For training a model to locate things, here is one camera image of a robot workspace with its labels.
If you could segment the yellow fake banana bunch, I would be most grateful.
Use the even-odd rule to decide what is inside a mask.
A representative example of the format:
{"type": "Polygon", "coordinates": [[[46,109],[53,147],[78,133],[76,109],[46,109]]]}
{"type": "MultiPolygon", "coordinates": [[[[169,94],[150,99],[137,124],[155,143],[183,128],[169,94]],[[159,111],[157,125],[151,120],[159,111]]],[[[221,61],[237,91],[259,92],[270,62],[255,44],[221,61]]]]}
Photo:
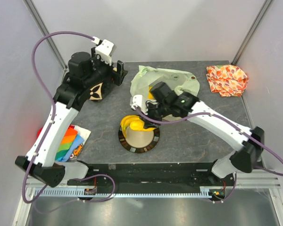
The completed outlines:
{"type": "Polygon", "coordinates": [[[127,130],[127,128],[130,128],[129,127],[130,122],[132,122],[134,120],[141,120],[141,119],[138,115],[128,115],[121,120],[120,127],[121,127],[121,130],[122,130],[123,136],[125,138],[127,137],[126,130],[127,130]]]}

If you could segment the pale green plastic bag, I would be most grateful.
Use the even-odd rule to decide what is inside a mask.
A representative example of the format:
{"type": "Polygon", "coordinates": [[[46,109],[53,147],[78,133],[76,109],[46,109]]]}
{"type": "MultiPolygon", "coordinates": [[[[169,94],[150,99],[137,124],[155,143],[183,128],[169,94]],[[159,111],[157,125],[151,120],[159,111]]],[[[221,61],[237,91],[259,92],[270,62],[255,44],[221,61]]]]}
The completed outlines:
{"type": "Polygon", "coordinates": [[[131,80],[131,96],[143,95],[155,102],[148,99],[148,93],[159,82],[166,83],[177,95],[188,92],[197,96],[200,89],[200,83],[193,73],[140,65],[138,73],[131,80]]]}

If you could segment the smooth yellow fake mango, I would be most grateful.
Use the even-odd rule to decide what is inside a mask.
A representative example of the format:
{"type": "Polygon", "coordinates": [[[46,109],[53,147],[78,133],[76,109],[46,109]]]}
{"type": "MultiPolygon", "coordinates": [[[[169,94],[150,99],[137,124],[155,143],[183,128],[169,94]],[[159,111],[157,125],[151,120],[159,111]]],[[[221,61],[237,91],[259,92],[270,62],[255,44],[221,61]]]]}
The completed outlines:
{"type": "Polygon", "coordinates": [[[150,91],[149,91],[149,93],[148,93],[148,99],[150,99],[150,100],[155,100],[155,97],[151,94],[150,91]]]}

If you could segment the wrinkled yellow fake fruit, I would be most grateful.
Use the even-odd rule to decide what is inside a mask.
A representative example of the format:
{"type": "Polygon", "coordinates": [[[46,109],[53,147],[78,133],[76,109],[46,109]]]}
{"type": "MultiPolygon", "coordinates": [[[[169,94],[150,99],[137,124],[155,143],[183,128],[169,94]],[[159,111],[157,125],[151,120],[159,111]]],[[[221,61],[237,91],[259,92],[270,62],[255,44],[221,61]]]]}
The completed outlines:
{"type": "Polygon", "coordinates": [[[134,131],[153,131],[156,129],[155,127],[145,128],[144,126],[145,122],[143,120],[134,120],[129,125],[130,129],[134,131]]]}

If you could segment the black rimmed ceramic plate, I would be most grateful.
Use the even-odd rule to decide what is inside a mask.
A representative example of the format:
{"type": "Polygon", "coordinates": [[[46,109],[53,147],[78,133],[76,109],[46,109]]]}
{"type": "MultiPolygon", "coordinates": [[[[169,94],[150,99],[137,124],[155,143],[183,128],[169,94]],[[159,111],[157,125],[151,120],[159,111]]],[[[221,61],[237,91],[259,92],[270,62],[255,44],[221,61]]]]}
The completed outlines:
{"type": "Polygon", "coordinates": [[[160,139],[160,130],[154,125],[146,125],[145,128],[155,127],[153,131],[134,131],[127,128],[127,137],[123,136],[121,127],[118,131],[118,139],[122,147],[132,153],[145,153],[152,150],[160,139]]]}

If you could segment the orange floral cloth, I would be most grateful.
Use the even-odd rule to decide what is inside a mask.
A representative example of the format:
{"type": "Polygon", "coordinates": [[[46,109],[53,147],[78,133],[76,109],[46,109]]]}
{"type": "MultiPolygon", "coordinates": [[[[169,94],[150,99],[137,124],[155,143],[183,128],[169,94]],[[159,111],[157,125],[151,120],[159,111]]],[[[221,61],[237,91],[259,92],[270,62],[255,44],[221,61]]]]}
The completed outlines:
{"type": "Polygon", "coordinates": [[[212,93],[222,97],[241,97],[248,84],[247,74],[235,65],[206,67],[206,78],[212,93]]]}

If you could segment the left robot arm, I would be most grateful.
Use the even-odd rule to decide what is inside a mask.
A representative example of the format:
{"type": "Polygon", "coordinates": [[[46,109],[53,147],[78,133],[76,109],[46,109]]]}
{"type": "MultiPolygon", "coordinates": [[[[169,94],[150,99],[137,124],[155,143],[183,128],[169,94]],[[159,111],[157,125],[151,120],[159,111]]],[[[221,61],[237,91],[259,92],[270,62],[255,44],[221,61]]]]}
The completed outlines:
{"type": "Polygon", "coordinates": [[[101,101],[127,75],[124,63],[106,64],[99,54],[77,52],[68,61],[69,71],[53,97],[54,105],[35,144],[15,164],[33,178],[56,187],[66,168],[55,163],[61,141],[73,119],[87,100],[101,101]]]}

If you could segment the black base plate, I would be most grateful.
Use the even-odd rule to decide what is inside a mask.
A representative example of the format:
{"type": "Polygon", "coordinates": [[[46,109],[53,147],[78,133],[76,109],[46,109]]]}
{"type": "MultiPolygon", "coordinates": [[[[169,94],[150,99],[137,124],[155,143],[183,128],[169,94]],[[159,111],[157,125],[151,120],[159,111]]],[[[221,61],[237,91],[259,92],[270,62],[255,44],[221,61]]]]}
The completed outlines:
{"type": "Polygon", "coordinates": [[[232,186],[234,175],[219,179],[210,170],[211,162],[198,163],[102,163],[87,164],[87,177],[96,174],[111,176],[117,185],[121,183],[165,182],[191,184],[192,186],[232,186]]]}

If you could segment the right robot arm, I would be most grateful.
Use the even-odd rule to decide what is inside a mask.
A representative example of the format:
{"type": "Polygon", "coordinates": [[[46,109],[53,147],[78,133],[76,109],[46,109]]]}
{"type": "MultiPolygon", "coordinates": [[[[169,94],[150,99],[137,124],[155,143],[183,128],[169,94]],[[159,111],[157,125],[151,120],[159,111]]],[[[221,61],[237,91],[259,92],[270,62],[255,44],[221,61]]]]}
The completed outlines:
{"type": "Polygon", "coordinates": [[[256,144],[264,140],[264,131],[260,127],[254,129],[242,126],[212,110],[195,95],[183,92],[178,95],[164,82],[150,88],[156,103],[148,103],[148,116],[157,121],[171,115],[195,123],[229,144],[231,154],[213,162],[211,170],[206,174],[211,185],[218,185],[223,179],[236,171],[251,173],[263,151],[256,144]]]}

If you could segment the rainbow striped cloth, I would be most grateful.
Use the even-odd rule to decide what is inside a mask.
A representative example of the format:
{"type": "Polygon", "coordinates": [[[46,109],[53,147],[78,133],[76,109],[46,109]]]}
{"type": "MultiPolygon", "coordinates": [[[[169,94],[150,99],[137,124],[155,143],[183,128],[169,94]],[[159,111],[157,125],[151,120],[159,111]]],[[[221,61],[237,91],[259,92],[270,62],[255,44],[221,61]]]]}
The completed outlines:
{"type": "Polygon", "coordinates": [[[57,150],[55,161],[76,161],[90,134],[91,131],[88,129],[82,128],[78,125],[70,125],[57,150]]]}

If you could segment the black floral patterned cloth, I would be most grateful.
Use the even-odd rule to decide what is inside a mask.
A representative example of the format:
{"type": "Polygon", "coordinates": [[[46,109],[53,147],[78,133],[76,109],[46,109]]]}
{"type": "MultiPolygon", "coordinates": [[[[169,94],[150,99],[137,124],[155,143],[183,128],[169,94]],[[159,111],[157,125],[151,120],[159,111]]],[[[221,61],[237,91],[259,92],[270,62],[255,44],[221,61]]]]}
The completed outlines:
{"type": "Polygon", "coordinates": [[[106,98],[108,94],[111,93],[111,91],[116,87],[117,85],[113,84],[112,82],[101,82],[90,84],[89,87],[89,93],[88,93],[88,100],[91,100],[93,102],[99,102],[106,98]]]}

